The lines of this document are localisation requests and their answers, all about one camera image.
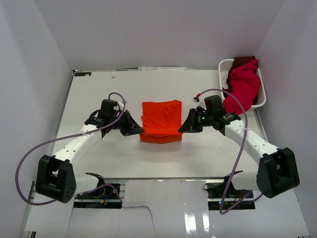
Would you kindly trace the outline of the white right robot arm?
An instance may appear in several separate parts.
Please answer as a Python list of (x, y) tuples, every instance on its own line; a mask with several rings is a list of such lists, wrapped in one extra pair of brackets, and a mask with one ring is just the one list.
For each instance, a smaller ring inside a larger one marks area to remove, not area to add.
[(204, 127), (211, 126), (243, 147), (258, 165), (256, 172), (238, 172), (232, 179), (226, 179), (223, 190), (228, 197), (234, 198), (242, 190), (255, 190), (273, 198), (300, 184), (291, 149), (280, 149), (248, 130), (238, 115), (226, 112), (219, 96), (209, 96), (204, 101), (205, 108), (190, 109), (178, 131), (200, 133)]

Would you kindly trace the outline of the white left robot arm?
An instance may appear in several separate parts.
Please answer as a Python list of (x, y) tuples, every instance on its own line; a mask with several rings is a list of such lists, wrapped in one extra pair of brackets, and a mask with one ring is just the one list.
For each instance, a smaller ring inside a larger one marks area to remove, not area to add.
[(123, 104), (104, 99), (100, 109), (84, 122), (79, 136), (53, 155), (44, 155), (39, 160), (36, 192), (62, 203), (77, 194), (101, 197), (105, 191), (102, 176), (92, 172), (79, 174), (76, 166), (111, 130), (119, 130), (123, 136), (144, 133)]

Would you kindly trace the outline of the orange t shirt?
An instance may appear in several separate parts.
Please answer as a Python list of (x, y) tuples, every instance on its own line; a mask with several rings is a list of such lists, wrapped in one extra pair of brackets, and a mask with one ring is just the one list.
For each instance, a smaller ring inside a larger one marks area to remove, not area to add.
[(165, 144), (182, 140), (182, 102), (143, 102), (141, 116), (144, 133), (140, 140), (146, 143)]

